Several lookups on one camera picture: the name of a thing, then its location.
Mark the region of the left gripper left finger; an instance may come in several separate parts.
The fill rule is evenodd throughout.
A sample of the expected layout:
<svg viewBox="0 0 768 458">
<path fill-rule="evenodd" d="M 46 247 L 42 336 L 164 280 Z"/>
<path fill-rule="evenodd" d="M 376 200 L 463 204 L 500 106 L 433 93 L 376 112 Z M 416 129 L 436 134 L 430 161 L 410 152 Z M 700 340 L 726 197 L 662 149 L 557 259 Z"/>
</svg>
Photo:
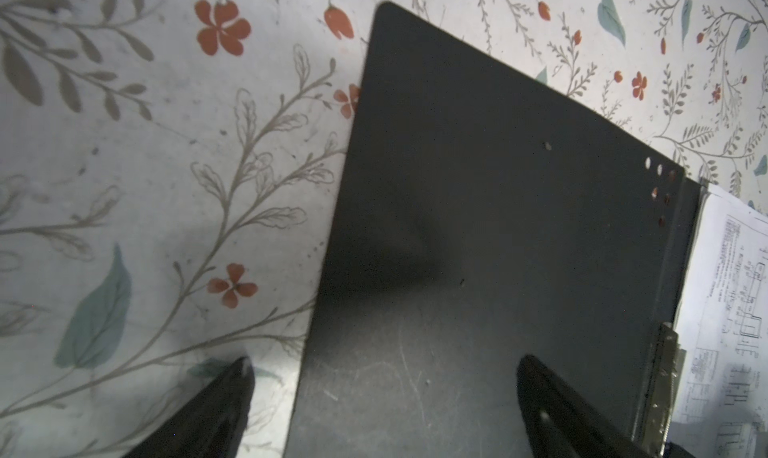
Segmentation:
<svg viewBox="0 0 768 458">
<path fill-rule="evenodd" d="M 235 360 L 126 455 L 235 457 L 248 424 L 254 388 L 255 373 L 250 359 Z"/>
</svg>

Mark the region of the paper sheet with technical drawing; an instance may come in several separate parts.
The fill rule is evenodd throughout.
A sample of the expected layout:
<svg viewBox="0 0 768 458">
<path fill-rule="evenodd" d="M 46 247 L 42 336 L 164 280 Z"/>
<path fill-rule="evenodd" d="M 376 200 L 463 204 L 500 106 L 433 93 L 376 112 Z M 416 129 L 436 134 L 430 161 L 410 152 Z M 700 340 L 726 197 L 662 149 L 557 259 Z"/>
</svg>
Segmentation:
<svg viewBox="0 0 768 458">
<path fill-rule="evenodd" d="M 767 219 L 707 186 L 674 320 L 684 351 L 670 440 L 695 457 L 767 454 Z"/>
</svg>

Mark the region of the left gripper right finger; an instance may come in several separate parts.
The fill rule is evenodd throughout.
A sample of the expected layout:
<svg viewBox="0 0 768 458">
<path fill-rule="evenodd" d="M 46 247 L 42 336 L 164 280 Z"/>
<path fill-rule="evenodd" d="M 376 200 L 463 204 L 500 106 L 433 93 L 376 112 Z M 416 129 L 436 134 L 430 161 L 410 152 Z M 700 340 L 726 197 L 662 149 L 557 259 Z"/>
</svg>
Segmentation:
<svg viewBox="0 0 768 458">
<path fill-rule="evenodd" d="M 646 457 L 533 355 L 517 367 L 517 398 L 535 457 Z"/>
</svg>

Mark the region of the orange black file folder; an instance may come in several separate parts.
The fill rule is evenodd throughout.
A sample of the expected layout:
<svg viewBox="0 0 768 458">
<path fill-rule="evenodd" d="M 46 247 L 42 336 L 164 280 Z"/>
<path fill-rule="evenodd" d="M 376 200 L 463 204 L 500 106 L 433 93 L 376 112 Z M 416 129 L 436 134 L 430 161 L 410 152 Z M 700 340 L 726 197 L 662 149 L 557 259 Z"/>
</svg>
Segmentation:
<svg viewBox="0 0 768 458">
<path fill-rule="evenodd" d="M 285 453 L 529 457 L 546 367 L 662 452 L 701 188 L 619 127 L 376 9 Z"/>
</svg>

